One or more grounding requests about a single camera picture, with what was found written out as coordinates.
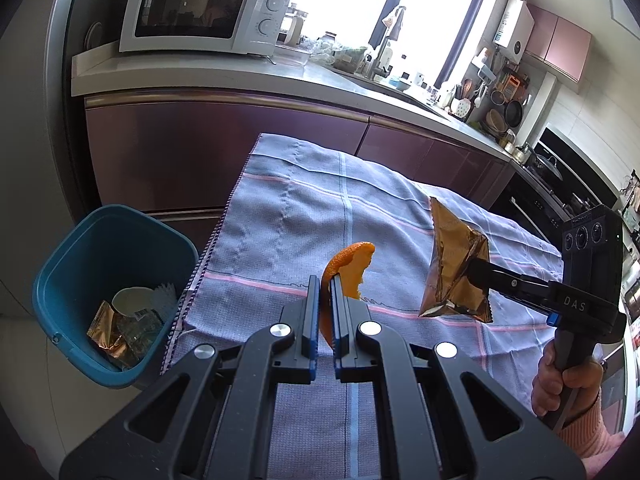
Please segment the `person's right hand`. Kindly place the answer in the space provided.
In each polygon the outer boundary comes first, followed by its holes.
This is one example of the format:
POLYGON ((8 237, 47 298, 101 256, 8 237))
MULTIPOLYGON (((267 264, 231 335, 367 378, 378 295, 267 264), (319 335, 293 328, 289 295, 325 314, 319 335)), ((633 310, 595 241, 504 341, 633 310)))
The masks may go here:
POLYGON ((567 419, 579 418, 598 400, 603 367, 595 359, 589 358, 582 364, 561 372, 555 367, 555 357, 552 340, 544 347, 544 354, 538 363, 538 372, 533 380, 530 397, 532 409, 538 417, 557 411, 560 408, 562 391, 569 388, 575 390, 577 396, 567 419))

